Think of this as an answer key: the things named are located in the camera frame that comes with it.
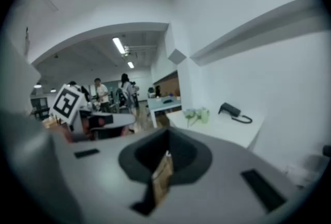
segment brown cardboard piece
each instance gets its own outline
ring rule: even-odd
[[[155,207],[157,207],[165,199],[169,191],[170,177],[173,173],[174,168],[172,157],[169,151],[167,151],[152,175]]]

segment table leg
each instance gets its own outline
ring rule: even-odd
[[[153,110],[150,110],[150,112],[151,112],[151,118],[152,118],[153,126],[154,126],[154,128],[157,128],[155,112]]]

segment black and white square marker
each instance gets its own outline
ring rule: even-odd
[[[82,93],[63,85],[55,98],[51,112],[64,122],[71,124],[81,104]]]

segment ceiling light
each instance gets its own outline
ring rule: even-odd
[[[125,54],[123,45],[118,37],[113,38],[113,42],[121,54]]]
[[[34,88],[36,88],[36,89],[39,89],[39,88],[41,88],[42,86],[41,86],[41,84],[40,83],[37,83],[35,86],[34,86]]]

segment qr code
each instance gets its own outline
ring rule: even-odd
[[[53,109],[66,118],[69,118],[72,109],[74,109],[78,99],[79,95],[69,91],[68,89],[63,89]]]

